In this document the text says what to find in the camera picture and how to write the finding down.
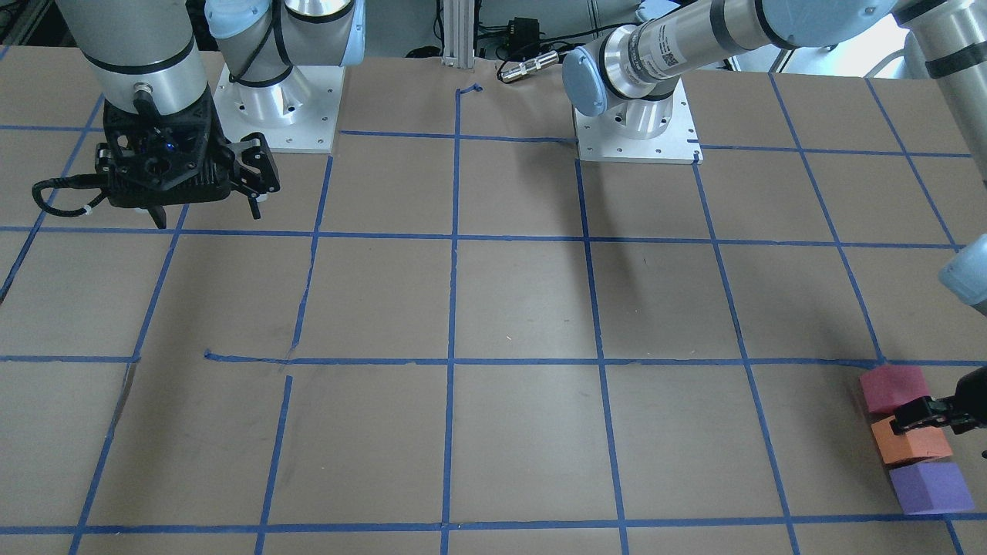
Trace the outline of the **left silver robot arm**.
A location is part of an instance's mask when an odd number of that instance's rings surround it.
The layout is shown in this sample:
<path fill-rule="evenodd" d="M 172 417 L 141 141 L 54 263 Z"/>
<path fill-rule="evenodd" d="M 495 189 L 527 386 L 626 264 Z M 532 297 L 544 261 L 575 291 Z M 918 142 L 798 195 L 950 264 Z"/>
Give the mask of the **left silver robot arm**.
<path fill-rule="evenodd" d="M 716 77 L 774 45 L 849 41 L 891 15 L 926 63 L 892 99 L 871 78 Z M 563 62 L 583 163 L 669 163 L 696 180 L 723 256 L 738 355 L 754 363 L 958 365 L 951 319 L 916 314 L 938 278 L 985 311 L 985 238 L 935 185 L 985 185 L 983 1 L 697 1 L 610 29 Z"/>

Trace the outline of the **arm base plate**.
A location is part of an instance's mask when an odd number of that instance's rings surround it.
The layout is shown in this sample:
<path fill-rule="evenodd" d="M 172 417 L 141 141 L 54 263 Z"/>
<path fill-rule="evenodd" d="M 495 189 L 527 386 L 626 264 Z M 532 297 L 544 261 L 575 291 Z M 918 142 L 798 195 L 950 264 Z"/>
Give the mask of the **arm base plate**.
<path fill-rule="evenodd" d="M 213 102 L 233 142 L 258 131 L 275 153 L 331 153 L 345 75 L 345 67 L 296 66 L 281 83 L 251 88 L 231 83 L 225 66 Z"/>
<path fill-rule="evenodd" d="M 579 159 L 599 163 L 699 164 L 696 125 L 679 81 L 666 99 L 632 99 L 599 116 L 572 109 Z"/>

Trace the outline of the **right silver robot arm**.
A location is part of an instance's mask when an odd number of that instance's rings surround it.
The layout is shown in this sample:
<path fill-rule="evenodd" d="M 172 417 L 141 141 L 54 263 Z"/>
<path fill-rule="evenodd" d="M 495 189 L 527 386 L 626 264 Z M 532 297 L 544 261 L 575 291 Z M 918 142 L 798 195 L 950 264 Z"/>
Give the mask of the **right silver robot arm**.
<path fill-rule="evenodd" d="M 357 66 L 363 1 L 207 1 L 207 29 L 224 56 L 230 133 L 208 84 L 184 1 L 59 1 L 103 91 L 94 172 L 42 180 L 31 193 L 54 217 L 109 201 L 164 229 L 169 205 L 246 197 L 251 217 L 281 189 L 269 131 L 317 122 L 325 102 L 304 67 Z"/>

